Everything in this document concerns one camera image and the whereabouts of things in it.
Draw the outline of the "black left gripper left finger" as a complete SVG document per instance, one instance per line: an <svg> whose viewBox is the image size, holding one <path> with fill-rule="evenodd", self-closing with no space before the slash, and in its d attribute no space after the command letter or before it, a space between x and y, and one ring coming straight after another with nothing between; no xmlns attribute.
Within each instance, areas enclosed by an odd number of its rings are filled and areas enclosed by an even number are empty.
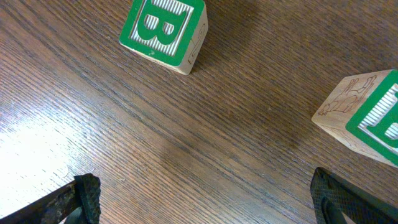
<svg viewBox="0 0 398 224"><path fill-rule="evenodd" d="M100 178L77 175L70 183L1 218L1 223L90 223L100 222Z"/></svg>

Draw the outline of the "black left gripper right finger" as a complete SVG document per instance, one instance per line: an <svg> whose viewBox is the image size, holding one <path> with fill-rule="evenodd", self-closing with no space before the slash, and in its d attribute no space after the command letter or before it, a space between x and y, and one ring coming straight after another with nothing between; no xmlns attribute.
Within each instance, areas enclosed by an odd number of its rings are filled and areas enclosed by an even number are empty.
<svg viewBox="0 0 398 224"><path fill-rule="evenodd" d="M397 207L323 167L315 169L310 193L317 223L397 223Z"/></svg>

